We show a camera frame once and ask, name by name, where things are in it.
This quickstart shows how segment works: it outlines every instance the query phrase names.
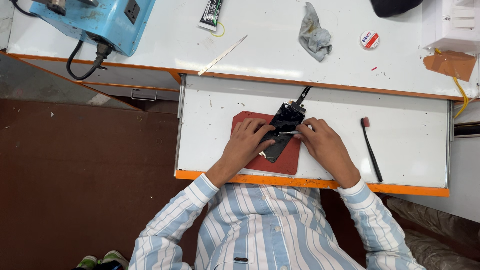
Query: black phone screen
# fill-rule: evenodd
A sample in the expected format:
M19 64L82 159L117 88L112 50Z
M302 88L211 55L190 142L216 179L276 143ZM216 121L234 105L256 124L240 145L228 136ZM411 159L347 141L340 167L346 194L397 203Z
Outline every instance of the black phone screen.
M270 122L270 125L275 127L275 130L269 131L263 136L260 142L274 139L275 144L269 146L264 150L265 158L274 163L282 153L287 143L293 137L291 134L280 134L279 132L294 131L295 127L303 121L305 114L294 109L288 102L284 102L278 109L275 116Z

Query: red heat-resistant mat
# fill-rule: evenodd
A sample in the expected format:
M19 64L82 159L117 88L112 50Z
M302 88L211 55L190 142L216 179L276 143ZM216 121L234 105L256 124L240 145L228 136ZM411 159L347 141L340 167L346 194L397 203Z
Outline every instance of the red heat-resistant mat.
M233 117L232 130L230 131L230 134L233 132L235 125L238 122L242 122L245 118L262 118L265 119L268 124L272 120L273 115L244 110ZM248 163L245 168L264 172L276 172L294 175L297 173L299 154L300 140L292 138L288 142L285 149L283 149L282 153L275 161L275 163L270 163L268 160L265 159L264 156L258 155L252 161L250 161L250 163Z

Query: shirt sleeve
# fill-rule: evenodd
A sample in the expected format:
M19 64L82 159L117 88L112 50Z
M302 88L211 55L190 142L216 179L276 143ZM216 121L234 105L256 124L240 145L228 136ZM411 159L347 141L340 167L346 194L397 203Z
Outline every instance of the shirt sleeve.
M177 243L218 190L202 173L172 198L135 240L129 270L191 270Z
M337 190L367 251L368 270L425 270L412 257L405 234L392 213L363 179L351 188Z

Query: brown tape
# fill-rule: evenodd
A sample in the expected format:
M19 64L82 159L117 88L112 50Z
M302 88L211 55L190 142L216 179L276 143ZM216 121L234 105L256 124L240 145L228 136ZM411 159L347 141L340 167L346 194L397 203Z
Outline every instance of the brown tape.
M463 52L442 51L423 58L425 68L468 82L477 59Z

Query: drawer handle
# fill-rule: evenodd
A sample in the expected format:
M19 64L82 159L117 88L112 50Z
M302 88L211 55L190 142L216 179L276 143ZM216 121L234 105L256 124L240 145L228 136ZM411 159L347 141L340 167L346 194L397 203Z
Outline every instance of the drawer handle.
M134 91L140 91L140 89L132 88L132 93L130 94L131 99L144 100L144 101L155 101L156 100L156 90L154 90L155 91L155 98L153 98L153 99L151 99L151 98L134 98L133 97L133 92Z

